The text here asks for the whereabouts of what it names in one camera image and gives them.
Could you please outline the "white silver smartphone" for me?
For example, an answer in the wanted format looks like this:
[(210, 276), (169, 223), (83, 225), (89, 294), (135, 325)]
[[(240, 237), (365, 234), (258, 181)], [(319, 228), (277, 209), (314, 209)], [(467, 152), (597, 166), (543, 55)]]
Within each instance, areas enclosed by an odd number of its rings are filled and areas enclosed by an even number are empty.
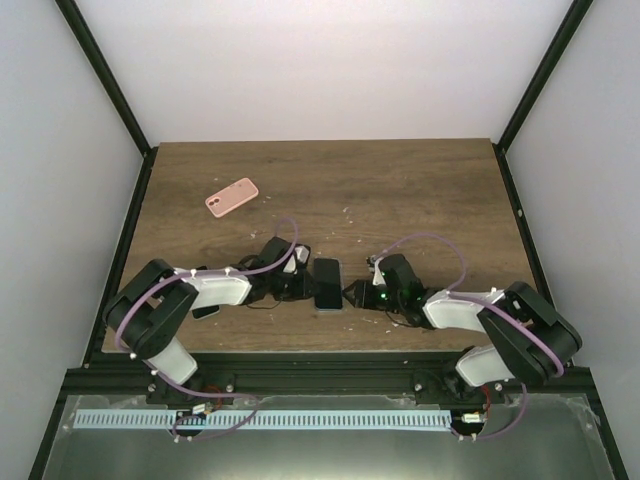
[(217, 305), (202, 307), (198, 309), (193, 309), (192, 316), (196, 321), (200, 321), (212, 315), (216, 315), (219, 311), (220, 311), (220, 307)]

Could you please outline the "pink phone case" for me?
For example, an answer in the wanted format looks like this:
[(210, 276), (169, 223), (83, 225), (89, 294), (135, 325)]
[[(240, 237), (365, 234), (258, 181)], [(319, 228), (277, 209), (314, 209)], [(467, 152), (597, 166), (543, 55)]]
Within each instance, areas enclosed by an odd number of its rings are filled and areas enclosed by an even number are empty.
[(208, 197), (205, 206), (215, 218), (222, 218), (258, 195), (258, 187), (249, 178), (242, 178)]

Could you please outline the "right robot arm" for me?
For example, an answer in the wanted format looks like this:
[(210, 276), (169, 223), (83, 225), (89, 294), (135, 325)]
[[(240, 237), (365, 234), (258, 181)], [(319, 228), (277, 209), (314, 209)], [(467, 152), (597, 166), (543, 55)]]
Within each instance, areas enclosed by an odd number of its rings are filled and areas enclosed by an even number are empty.
[(490, 340), (463, 351), (445, 376), (445, 393), (455, 402), (468, 402), (481, 386), (501, 380), (543, 385), (563, 376), (583, 346), (569, 321), (525, 282), (486, 292), (429, 289), (402, 254), (368, 264), (372, 278), (343, 290), (353, 307), (399, 315), (409, 328), (474, 331)]

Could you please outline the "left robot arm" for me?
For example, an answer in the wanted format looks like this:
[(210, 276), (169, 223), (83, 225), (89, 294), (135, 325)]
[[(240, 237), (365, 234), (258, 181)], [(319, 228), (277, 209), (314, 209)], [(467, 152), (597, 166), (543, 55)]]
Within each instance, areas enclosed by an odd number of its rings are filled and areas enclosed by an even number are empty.
[(250, 306), (267, 296), (277, 302), (309, 299), (315, 294), (310, 255), (310, 246), (274, 236), (259, 254), (221, 270), (174, 269), (154, 259), (109, 300), (103, 322), (117, 334), (118, 346), (170, 380), (178, 401), (191, 404), (203, 395), (205, 381), (177, 339), (187, 315), (202, 319), (222, 306)]

